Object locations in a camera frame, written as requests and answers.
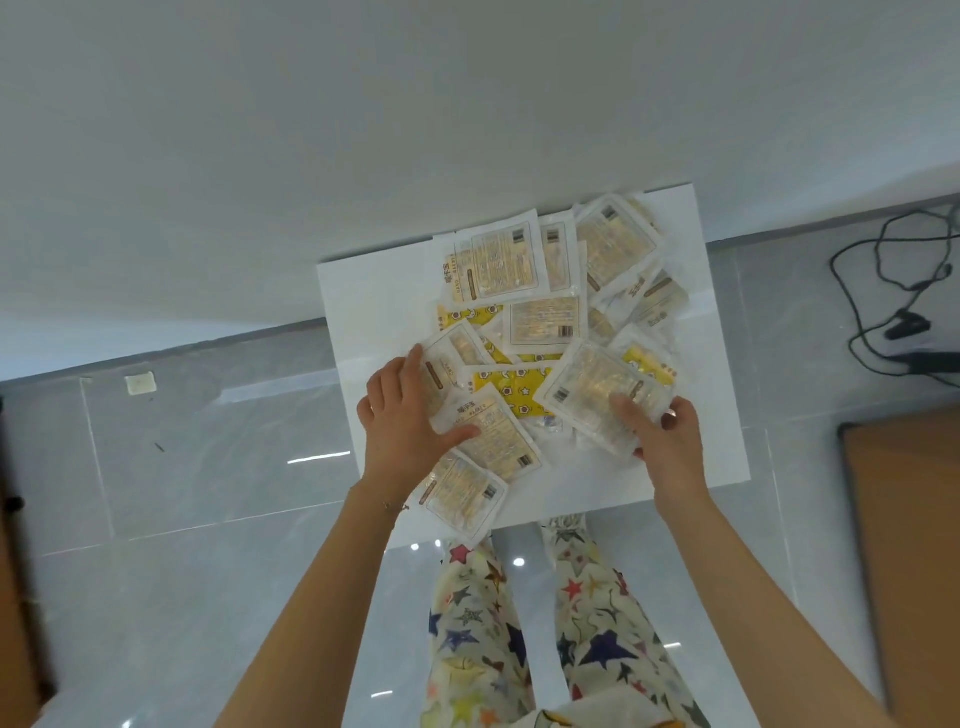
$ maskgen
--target forearm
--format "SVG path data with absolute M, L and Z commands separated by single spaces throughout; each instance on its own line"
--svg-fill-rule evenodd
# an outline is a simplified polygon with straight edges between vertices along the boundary
M 761 725 L 895 725 L 709 497 L 658 506 Z
M 396 517 L 358 483 L 217 721 L 339 725 Z

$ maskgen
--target leg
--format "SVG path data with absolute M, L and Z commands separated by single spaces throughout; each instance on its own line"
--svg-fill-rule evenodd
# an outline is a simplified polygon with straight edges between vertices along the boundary
M 572 698 L 623 683 L 684 724 L 709 728 L 623 574 L 604 563 L 584 516 L 551 519 L 540 530 L 556 566 L 557 649 Z
M 420 726 L 490 726 L 534 709 L 527 648 L 489 539 L 448 543 L 430 610 L 432 667 Z

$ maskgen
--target black cable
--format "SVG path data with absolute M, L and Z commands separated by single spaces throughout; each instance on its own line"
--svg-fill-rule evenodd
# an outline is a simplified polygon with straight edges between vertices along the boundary
M 960 384 L 957 384 L 947 379 L 943 379 L 940 376 L 929 374 L 929 373 L 915 373 L 915 372 L 884 372 L 880 369 L 875 369 L 870 366 L 860 354 L 854 348 L 854 344 L 859 341 L 863 344 L 864 348 L 876 356 L 878 359 L 889 362 L 897 362 L 897 359 L 887 356 L 878 352 L 874 346 L 870 343 L 868 334 L 873 333 L 874 331 L 885 328 L 892 324 L 894 320 L 901 317 L 902 314 L 908 313 L 911 308 L 917 303 L 930 286 L 935 283 L 939 283 L 943 280 L 946 280 L 950 274 L 953 272 L 953 266 L 949 262 L 950 255 L 953 253 L 953 238 L 957 233 L 956 225 L 956 215 L 960 211 L 960 203 L 954 204 L 949 212 L 946 215 L 941 215 L 937 212 L 930 212 L 929 210 L 916 209 L 910 212 L 907 212 L 903 215 L 898 215 L 897 217 L 892 217 L 883 224 L 883 228 L 880 230 L 880 235 L 878 237 L 865 238 L 863 240 L 857 240 L 855 243 L 851 243 L 845 248 L 837 251 L 829 261 L 830 272 L 833 274 L 833 277 L 836 279 L 837 283 L 840 284 L 840 289 L 843 291 L 844 296 L 847 298 L 847 303 L 850 304 L 850 308 L 853 311 L 853 318 L 856 321 L 856 334 L 847 340 L 847 349 L 853 355 L 853 358 L 862 366 L 864 369 L 874 374 L 883 375 L 883 376 L 926 376 L 935 381 L 939 381 L 941 384 L 945 384 L 948 387 L 954 387 L 960 389 Z M 938 220 L 944 221 L 947 225 L 947 234 L 940 235 L 937 237 L 887 237 L 887 230 L 894 223 L 903 220 L 914 215 L 926 215 L 928 217 L 935 217 Z M 940 262 L 937 263 L 937 267 L 933 270 L 933 275 L 928 279 L 918 280 L 915 283 L 904 283 L 902 281 L 888 278 L 883 274 L 883 256 L 881 253 L 881 247 L 884 243 L 932 243 L 932 242 L 946 242 L 947 245 L 944 246 L 944 256 L 941 258 Z M 884 321 L 874 326 L 864 328 L 863 318 L 860 315 L 860 309 L 856 305 L 856 301 L 853 300 L 853 295 L 850 292 L 850 289 L 847 287 L 847 284 L 841 278 L 839 272 L 836 268 L 836 261 L 840 258 L 841 255 L 847 253 L 855 248 L 859 248 L 861 245 L 874 245 L 874 259 L 876 265 L 876 277 L 882 280 L 884 283 L 896 286 L 904 293 L 909 293 L 910 298 L 907 301 L 906 305 L 901 306 L 893 314 L 887 317 Z

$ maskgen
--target clear plastic packet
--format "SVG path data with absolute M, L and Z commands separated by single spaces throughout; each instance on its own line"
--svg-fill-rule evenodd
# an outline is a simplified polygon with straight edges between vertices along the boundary
M 485 306 L 550 292 L 536 210 L 434 240 L 445 248 L 445 296 L 454 305 Z
M 471 395 L 450 397 L 431 420 L 439 432 L 460 425 L 477 425 L 480 434 L 460 450 L 474 463 L 512 483 L 538 470 L 543 455 L 537 443 L 520 425 L 495 387 L 485 386 Z
M 573 213 L 568 210 L 541 217 L 540 238 L 543 240 L 543 254 L 550 278 L 550 293 L 576 293 L 583 289 Z
M 504 303 L 502 330 L 504 353 L 563 353 L 587 334 L 587 302 L 569 295 Z
M 473 548 L 487 535 L 509 486 L 453 449 L 440 458 L 413 493 L 413 500 L 457 532 Z
M 689 305 L 690 297 L 679 283 L 665 270 L 658 273 L 653 284 L 637 298 L 633 309 L 625 313 L 628 306 L 608 307 L 607 318 L 615 328 L 621 328 L 627 322 L 641 327 L 655 328 L 666 321 L 673 321 Z
M 610 395 L 635 401 L 654 422 L 670 406 L 670 393 L 602 347 L 577 339 L 553 365 L 534 400 L 576 427 L 601 448 L 623 457 L 636 449 L 636 436 L 610 408 Z
M 493 364 L 493 359 L 466 321 L 445 328 L 423 342 L 420 381 L 423 382 L 427 416 L 439 412 L 450 392 L 458 387 L 457 373 L 464 366 L 484 364 Z
M 590 300 L 604 300 L 636 282 L 663 247 L 660 234 L 619 195 L 603 195 L 579 210 L 577 235 L 587 242 Z
M 525 364 L 509 364 L 485 367 L 464 367 L 458 377 L 469 393 L 492 384 L 507 402 L 514 417 L 550 417 L 553 415 L 534 401 L 534 393 L 550 374 L 549 367 L 528 367 Z
M 600 310 L 590 306 L 587 312 L 587 324 L 590 341 L 602 347 L 607 346 L 616 336 L 616 329 L 610 319 Z
M 614 336 L 608 349 L 637 371 L 652 376 L 671 393 L 676 389 L 680 377 L 677 357 L 649 328 L 627 324 Z

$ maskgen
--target white table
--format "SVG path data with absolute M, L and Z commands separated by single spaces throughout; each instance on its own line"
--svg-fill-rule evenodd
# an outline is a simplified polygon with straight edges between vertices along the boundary
M 713 295 L 707 247 L 693 185 L 645 198 L 663 228 L 675 274 L 690 293 L 691 306 L 677 322 L 677 348 L 688 377 L 679 394 L 700 413 L 710 487 L 750 479 L 740 430 L 727 349 Z M 464 227 L 475 221 L 464 220 Z M 433 241 L 322 263 L 318 270 L 326 319 L 340 373 L 354 453 L 361 472 L 366 436 L 356 403 L 367 380 L 388 360 L 406 354 L 432 332 L 434 308 L 443 283 L 442 257 Z M 622 463 L 587 446 L 545 449 L 547 468 L 518 480 L 496 527 L 593 511 L 653 497 L 646 468 Z M 397 521 L 390 547 L 433 541 L 449 535 L 426 511 L 414 507 Z

